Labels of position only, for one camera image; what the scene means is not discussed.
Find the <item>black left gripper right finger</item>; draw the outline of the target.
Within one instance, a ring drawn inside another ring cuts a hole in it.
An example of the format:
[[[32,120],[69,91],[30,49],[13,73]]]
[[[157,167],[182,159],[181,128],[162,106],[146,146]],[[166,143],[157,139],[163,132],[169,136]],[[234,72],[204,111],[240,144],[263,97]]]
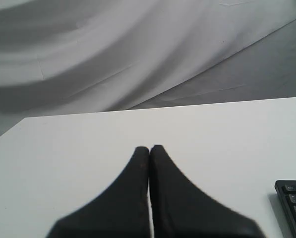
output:
[[[262,238],[247,218],[195,186],[161,145],[150,151],[150,198],[156,238]]]

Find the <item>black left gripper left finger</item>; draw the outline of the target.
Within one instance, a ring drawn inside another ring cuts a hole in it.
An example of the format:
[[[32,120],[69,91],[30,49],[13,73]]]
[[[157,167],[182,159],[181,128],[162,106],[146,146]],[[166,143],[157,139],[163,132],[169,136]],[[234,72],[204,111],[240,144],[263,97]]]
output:
[[[149,150],[136,147],[115,181],[97,198],[59,219],[50,238],[148,238]]]

